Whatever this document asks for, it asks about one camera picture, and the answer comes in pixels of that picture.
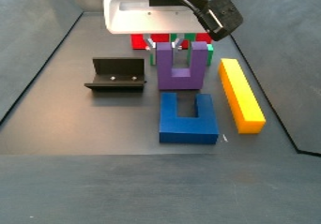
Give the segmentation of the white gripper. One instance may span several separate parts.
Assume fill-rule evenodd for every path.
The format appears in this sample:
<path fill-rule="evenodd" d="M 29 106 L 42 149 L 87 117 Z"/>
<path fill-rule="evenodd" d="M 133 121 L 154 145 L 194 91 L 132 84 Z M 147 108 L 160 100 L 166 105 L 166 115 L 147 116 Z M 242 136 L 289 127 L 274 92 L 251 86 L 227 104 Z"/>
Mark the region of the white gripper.
<path fill-rule="evenodd" d="M 155 49 L 151 34 L 203 33 L 191 10 L 183 6 L 151 7 L 149 0 L 104 0 L 104 19 L 112 34 L 143 34 L 148 50 Z M 171 34 L 170 43 L 182 49 L 183 34 Z"/>

